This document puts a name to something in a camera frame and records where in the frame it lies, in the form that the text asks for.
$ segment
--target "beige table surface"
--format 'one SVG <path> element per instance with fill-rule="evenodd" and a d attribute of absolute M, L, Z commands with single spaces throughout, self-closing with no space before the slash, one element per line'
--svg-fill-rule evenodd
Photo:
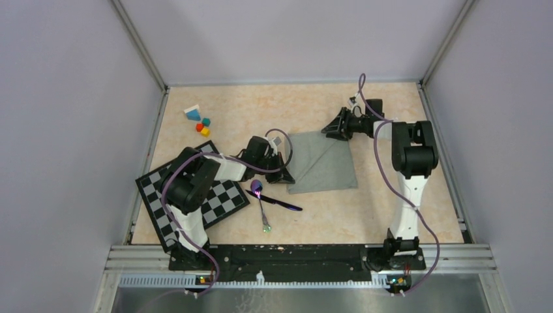
<path fill-rule="evenodd" d="M 183 109 L 195 104 L 200 105 L 203 117 L 211 119 L 209 139 L 221 153 L 235 155 L 246 147 L 253 135 L 263 136 L 270 128 L 281 128 L 288 133 L 321 130 L 342 106 L 347 106 L 348 98 L 356 90 L 356 83 L 172 87 L 151 169 L 175 158 L 185 147 L 195 147 L 206 141 L 196 132 L 195 122 L 187 120 L 183 113 Z M 367 98 L 383 99 L 387 118 L 425 119 L 414 83 L 368 83 L 363 91 Z M 356 134 L 350 140 L 350 148 L 359 188 L 290 195 L 286 186 L 266 183 L 263 190 L 266 196 L 301 206 L 304 211 L 298 213 L 265 204 L 265 214 L 273 229 L 264 233 L 259 205 L 251 198 L 250 205 L 207 230 L 211 243 L 381 243 L 398 200 L 380 176 L 372 139 Z M 390 181 L 397 186 L 390 142 L 380 140 L 378 149 Z M 284 145 L 281 144 L 279 150 L 284 154 Z M 265 183 L 264 177 L 257 178 Z M 246 189 L 249 183 L 241 185 Z M 430 176 L 421 212 L 441 242 L 462 242 L 441 166 Z M 419 229 L 421 242 L 434 242 L 420 223 Z M 144 204 L 132 243 L 159 244 Z"/>

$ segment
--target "knife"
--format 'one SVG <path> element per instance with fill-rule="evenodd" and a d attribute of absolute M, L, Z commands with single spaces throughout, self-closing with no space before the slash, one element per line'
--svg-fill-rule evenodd
<path fill-rule="evenodd" d="M 251 190 L 246 190 L 247 193 L 249 193 L 251 196 L 253 196 L 254 198 L 257 198 L 258 196 Z M 270 204 L 278 204 L 280 205 L 281 207 L 285 207 L 289 210 L 292 210 L 292 211 L 303 211 L 302 208 L 300 207 L 297 207 L 295 205 L 292 205 L 292 204 L 289 204 L 289 203 L 286 203 L 286 202 L 283 202 L 283 201 L 280 201 L 280 200 L 276 200 L 276 199 L 272 199 L 272 198 L 269 198 L 267 196 L 264 196 L 264 195 L 260 195 L 261 197 L 259 199 L 261 199 L 261 201 L 265 201 L 267 203 L 270 203 Z"/>

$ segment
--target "iridescent spoon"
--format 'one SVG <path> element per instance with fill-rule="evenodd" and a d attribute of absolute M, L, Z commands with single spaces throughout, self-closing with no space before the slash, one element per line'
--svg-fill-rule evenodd
<path fill-rule="evenodd" d="M 263 204 L 261 203 L 261 190 L 263 190 L 263 185 L 261 182 L 257 179 L 254 179 L 252 181 L 252 184 L 250 185 L 250 188 L 252 191 L 256 194 L 258 197 L 258 200 L 260 201 L 260 207 L 261 207 L 261 218 L 263 221 L 263 231 L 265 233 L 268 233 L 271 231 L 271 225 L 269 225 L 269 221 L 267 220 L 267 217 L 265 216 L 265 212 L 263 212 Z"/>

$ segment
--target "black and white checkered board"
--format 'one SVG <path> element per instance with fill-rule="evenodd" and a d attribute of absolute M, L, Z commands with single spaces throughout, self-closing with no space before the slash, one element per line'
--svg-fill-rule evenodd
<path fill-rule="evenodd" d="M 218 153 L 211 140 L 196 149 L 201 152 Z M 177 228 L 174 222 L 169 223 L 169 218 L 161 207 L 161 193 L 155 190 L 153 183 L 160 180 L 172 162 L 163 164 L 136 180 L 142 200 L 165 252 L 169 252 L 177 242 Z M 237 182 L 214 181 L 202 204 L 203 227 L 207 229 L 215 225 L 248 204 L 250 201 Z"/>

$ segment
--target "gray cloth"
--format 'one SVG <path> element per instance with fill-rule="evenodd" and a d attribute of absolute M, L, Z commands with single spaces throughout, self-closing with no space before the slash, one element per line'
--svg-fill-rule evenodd
<path fill-rule="evenodd" d="M 288 170 L 295 184 L 289 194 L 357 188 L 350 145 L 321 132 L 290 134 L 293 156 Z M 286 144 L 286 154 L 290 146 Z"/>

